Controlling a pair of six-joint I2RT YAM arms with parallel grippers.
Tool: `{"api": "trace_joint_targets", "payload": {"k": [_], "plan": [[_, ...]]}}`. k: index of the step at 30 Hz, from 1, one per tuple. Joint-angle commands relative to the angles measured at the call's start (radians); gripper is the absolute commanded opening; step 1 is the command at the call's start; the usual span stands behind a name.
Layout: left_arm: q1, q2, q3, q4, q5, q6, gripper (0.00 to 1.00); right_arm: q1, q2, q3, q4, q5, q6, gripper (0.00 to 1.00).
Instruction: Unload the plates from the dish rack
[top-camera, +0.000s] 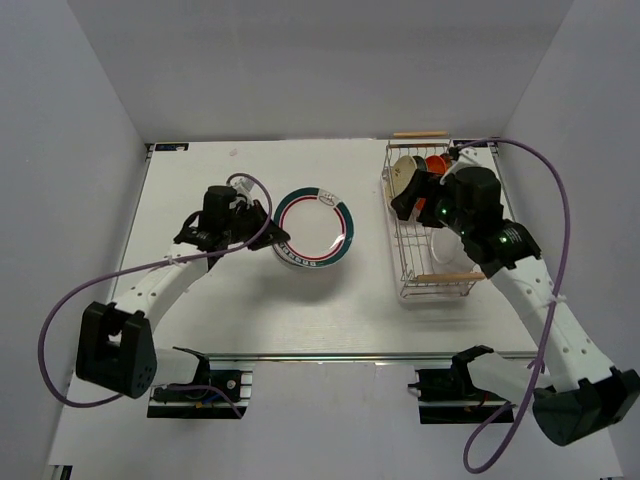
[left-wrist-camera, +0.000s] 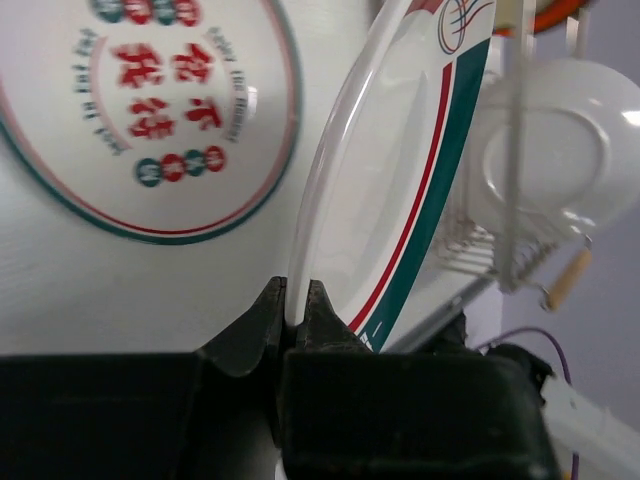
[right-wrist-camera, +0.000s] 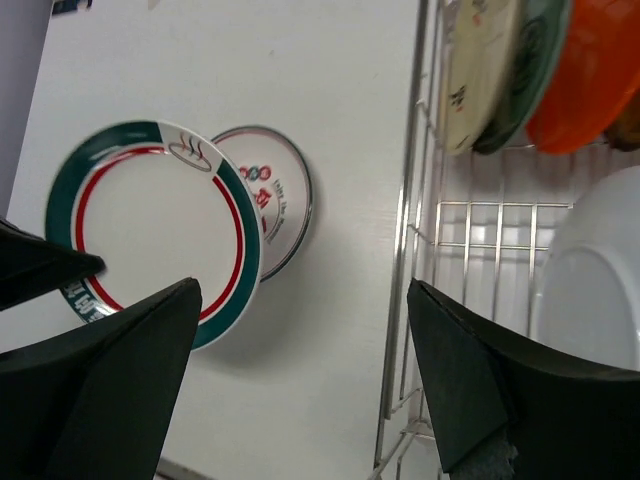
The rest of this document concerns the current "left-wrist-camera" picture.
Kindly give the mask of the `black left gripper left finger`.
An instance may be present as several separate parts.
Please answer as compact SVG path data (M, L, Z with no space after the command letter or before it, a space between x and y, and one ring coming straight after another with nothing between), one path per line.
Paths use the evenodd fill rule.
M284 289L191 352L5 355L5 479L271 479Z

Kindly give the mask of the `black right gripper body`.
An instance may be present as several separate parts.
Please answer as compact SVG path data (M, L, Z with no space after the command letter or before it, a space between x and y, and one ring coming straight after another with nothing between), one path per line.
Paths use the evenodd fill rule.
M554 376L550 364L521 346L512 343L498 343L485 348L485 351L473 349L466 345L466 315L460 312L454 319L434 337L435 354L482 355L507 359L515 362L524 372L526 378L536 388L538 394L546 380Z

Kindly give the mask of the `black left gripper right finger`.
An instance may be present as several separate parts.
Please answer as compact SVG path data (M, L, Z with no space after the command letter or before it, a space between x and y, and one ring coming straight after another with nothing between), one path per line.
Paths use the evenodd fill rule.
M313 282L282 371L289 479L558 479L536 388L507 359L376 354Z

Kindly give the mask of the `white plate green red rim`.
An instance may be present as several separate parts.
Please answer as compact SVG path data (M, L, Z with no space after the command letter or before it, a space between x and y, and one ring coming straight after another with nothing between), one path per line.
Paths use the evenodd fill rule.
M388 1L331 110L298 214L284 316L320 282L380 351L418 277L476 107L496 5Z

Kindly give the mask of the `white plate red chinese characters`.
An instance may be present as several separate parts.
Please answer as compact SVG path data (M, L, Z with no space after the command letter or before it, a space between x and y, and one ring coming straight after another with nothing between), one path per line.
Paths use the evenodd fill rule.
M284 177L301 107L278 1L1 5L1 137L114 235L187 245L242 225Z

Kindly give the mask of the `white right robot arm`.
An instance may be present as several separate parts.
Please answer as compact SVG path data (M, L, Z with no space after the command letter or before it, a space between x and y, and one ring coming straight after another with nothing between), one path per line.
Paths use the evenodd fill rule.
M524 334L538 334L548 340L559 366L551 366L512 342ZM550 332L540 327L518 327L471 343L466 316L459 313L432 339L430 347L447 350L460 347L465 353L500 354L519 363L539 392L544 420L565 479L639 477L639 432L575 389L564 349Z

